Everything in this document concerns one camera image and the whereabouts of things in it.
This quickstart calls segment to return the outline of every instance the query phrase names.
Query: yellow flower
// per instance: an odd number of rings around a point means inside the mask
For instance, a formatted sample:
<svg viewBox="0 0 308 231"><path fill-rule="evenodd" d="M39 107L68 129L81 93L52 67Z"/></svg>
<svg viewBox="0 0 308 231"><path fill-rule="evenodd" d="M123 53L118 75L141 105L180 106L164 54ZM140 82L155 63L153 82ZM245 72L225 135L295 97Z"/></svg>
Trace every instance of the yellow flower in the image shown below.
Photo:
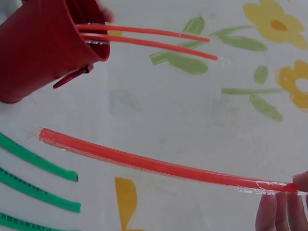
<svg viewBox="0 0 308 231"><path fill-rule="evenodd" d="M108 35L121 36L122 34L123 34L123 31L108 30Z"/></svg>
<svg viewBox="0 0 308 231"><path fill-rule="evenodd" d="M308 64L302 60L295 61L294 70L283 67L277 77L277 83L290 93L292 102L301 110L308 112L308 92L302 92L296 86L298 79L308 80Z"/></svg>
<svg viewBox="0 0 308 231"><path fill-rule="evenodd" d="M260 4L246 3L243 8L248 20L256 24L257 31L265 39L308 49L308 43L300 33L305 31L302 23L294 16L285 14L275 0L260 0Z"/></svg>
<svg viewBox="0 0 308 231"><path fill-rule="evenodd" d="M122 231L144 231L128 229L129 221L137 209L137 191L134 182L130 179L116 177L115 184Z"/></svg>

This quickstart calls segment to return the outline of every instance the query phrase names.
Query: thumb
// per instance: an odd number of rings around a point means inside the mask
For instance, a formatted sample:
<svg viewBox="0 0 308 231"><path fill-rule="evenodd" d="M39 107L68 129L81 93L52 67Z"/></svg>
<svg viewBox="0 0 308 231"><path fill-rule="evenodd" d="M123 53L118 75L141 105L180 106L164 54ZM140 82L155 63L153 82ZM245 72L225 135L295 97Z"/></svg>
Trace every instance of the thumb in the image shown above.
<svg viewBox="0 0 308 231"><path fill-rule="evenodd" d="M308 171L293 176L293 184L298 190L308 192Z"/></svg>
<svg viewBox="0 0 308 231"><path fill-rule="evenodd" d="M105 4L100 3L99 4L100 9L102 11L103 17L106 22L112 23L115 20L115 14L113 13L112 10L110 10Z"/></svg>

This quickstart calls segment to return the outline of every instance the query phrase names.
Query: green leaf print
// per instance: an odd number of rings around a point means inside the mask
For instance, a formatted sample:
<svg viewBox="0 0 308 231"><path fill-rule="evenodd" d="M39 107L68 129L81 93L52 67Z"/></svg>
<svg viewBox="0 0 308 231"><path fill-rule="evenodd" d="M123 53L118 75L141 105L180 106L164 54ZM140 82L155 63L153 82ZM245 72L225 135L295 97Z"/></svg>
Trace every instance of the green leaf print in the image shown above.
<svg viewBox="0 0 308 231"><path fill-rule="evenodd" d="M183 32L200 35L205 27L205 20L203 17L195 17L186 23Z"/></svg>
<svg viewBox="0 0 308 231"><path fill-rule="evenodd" d="M221 41L229 46L248 51L267 51L268 48L262 42L243 36L224 37Z"/></svg>
<svg viewBox="0 0 308 231"><path fill-rule="evenodd" d="M233 27L229 27L229 28L224 28L218 31L215 31L214 33L210 34L210 36L218 36L219 38L224 38L226 36L228 36L229 34L241 30L241 29L247 29L247 28L253 28L255 26L253 25L245 25L245 26L233 26Z"/></svg>
<svg viewBox="0 0 308 231"><path fill-rule="evenodd" d="M276 107L266 102L263 98L257 95L250 95L249 100L254 108L267 118L283 121L283 116L277 111Z"/></svg>
<svg viewBox="0 0 308 231"><path fill-rule="evenodd" d="M268 66L259 66L254 73L256 83L264 84L269 75Z"/></svg>
<svg viewBox="0 0 308 231"><path fill-rule="evenodd" d="M208 70L208 66L204 62L198 59L181 56L179 54L170 53L168 54L167 60L171 66L191 75L201 75Z"/></svg>
<svg viewBox="0 0 308 231"><path fill-rule="evenodd" d="M137 112L142 112L142 107L139 101L125 89L111 91L109 101L111 109L115 108L116 102L118 101Z"/></svg>
<svg viewBox="0 0 308 231"><path fill-rule="evenodd" d="M196 35L200 35L205 27L205 20L203 17L194 17L190 19L183 28L183 32L192 33ZM205 44L205 42L201 41L186 41L178 44L178 46L185 47L187 49L194 49L201 45ZM153 65L161 64L167 61L169 52L159 51L150 55L151 62Z"/></svg>

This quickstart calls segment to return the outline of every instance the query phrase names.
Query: flower center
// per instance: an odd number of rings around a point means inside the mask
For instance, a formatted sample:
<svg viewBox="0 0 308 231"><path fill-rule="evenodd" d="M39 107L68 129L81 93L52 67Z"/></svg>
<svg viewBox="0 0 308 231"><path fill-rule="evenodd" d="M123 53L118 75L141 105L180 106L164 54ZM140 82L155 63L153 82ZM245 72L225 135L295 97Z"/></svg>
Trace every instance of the flower center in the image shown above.
<svg viewBox="0 0 308 231"><path fill-rule="evenodd" d="M276 30L288 31L288 28L282 22L274 19L270 21L270 26Z"/></svg>
<svg viewBox="0 0 308 231"><path fill-rule="evenodd" d="M296 80L296 87L299 89L302 93L308 94L308 79L305 78L299 78Z"/></svg>

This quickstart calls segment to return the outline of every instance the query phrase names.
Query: hand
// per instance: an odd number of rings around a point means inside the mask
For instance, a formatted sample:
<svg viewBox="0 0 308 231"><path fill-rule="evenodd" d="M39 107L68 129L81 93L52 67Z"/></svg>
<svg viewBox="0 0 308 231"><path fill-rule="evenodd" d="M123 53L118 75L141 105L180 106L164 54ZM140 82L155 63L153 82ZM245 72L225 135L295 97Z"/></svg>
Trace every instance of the hand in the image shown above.
<svg viewBox="0 0 308 231"><path fill-rule="evenodd" d="M299 190L308 192L308 172L294 176L293 183ZM256 231L308 231L301 196L284 193L263 195L256 217Z"/></svg>
<svg viewBox="0 0 308 231"><path fill-rule="evenodd" d="M112 23L115 20L115 14L112 10L110 10L105 4L101 3L99 4L101 11L103 13L104 19L108 23Z"/></svg>

